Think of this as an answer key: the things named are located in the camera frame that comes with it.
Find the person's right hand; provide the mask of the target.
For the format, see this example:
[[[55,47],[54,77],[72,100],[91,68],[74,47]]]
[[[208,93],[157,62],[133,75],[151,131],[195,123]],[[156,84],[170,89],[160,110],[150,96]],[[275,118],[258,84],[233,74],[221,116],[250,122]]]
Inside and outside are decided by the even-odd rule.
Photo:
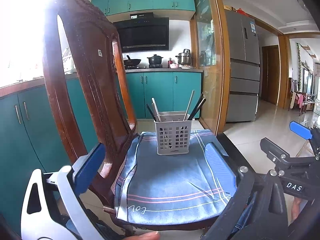
[[[291,223],[293,223],[293,221],[297,219],[301,210],[304,208],[307,202],[308,201],[305,199],[294,197],[291,208]]]

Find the person's left hand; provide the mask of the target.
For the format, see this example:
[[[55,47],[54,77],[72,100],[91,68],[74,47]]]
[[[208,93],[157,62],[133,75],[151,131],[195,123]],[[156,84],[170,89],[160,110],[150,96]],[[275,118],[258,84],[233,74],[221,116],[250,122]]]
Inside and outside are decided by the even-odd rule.
[[[158,231],[147,232],[142,235],[134,235],[126,237],[123,240],[160,240],[160,233]]]

